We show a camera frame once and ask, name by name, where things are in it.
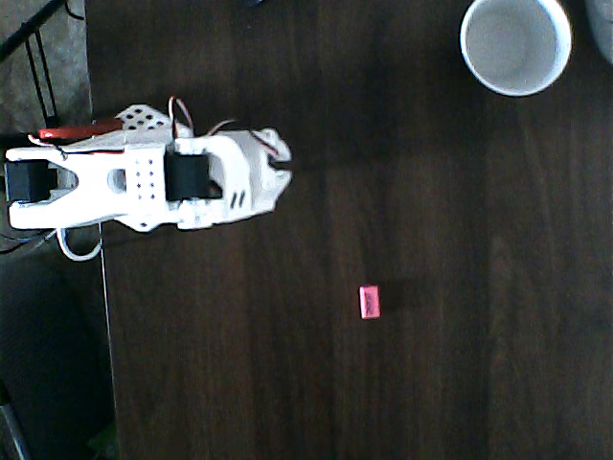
mounting hole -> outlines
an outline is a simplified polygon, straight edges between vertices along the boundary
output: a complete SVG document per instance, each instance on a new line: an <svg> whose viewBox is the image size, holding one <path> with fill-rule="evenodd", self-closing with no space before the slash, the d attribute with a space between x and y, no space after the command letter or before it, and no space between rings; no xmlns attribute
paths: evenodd
<svg viewBox="0 0 613 460"><path fill-rule="evenodd" d="M106 177L108 188L115 194L124 194L125 187L125 170L111 170Z"/></svg>

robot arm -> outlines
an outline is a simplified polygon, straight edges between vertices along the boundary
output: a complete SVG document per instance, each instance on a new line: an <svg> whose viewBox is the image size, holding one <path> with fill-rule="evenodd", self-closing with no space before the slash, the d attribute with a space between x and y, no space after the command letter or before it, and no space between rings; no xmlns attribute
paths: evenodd
<svg viewBox="0 0 613 460"><path fill-rule="evenodd" d="M118 220L138 232L183 230L271 212L291 172L269 165L291 153L274 129L193 137L147 105L118 115L124 129L63 148L7 151L11 225L65 229Z"/></svg>

white cup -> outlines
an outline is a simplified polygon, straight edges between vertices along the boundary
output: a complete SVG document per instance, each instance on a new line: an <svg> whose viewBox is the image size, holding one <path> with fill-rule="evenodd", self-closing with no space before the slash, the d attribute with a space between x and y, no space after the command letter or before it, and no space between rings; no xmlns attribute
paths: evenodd
<svg viewBox="0 0 613 460"><path fill-rule="evenodd" d="M529 96L556 81L571 42L568 17L556 0L475 0L460 30L470 71L506 96Z"/></svg>

pink block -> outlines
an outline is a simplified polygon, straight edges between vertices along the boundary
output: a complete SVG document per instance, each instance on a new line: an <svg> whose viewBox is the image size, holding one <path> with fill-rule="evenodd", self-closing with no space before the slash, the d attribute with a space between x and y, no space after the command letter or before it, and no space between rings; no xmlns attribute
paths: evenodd
<svg viewBox="0 0 613 460"><path fill-rule="evenodd" d="M362 311L362 319L376 319L381 316L379 286L360 287L360 309Z"/></svg>

wood grain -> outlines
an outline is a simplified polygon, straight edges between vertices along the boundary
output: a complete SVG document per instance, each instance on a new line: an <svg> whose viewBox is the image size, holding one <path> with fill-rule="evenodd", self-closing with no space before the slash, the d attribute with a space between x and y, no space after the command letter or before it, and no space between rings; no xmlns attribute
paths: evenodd
<svg viewBox="0 0 613 460"><path fill-rule="evenodd" d="M97 114L177 94L295 157L271 215L105 225L125 458L613 455L613 72L569 0L560 81L496 96L467 5L87 4Z"/></svg>

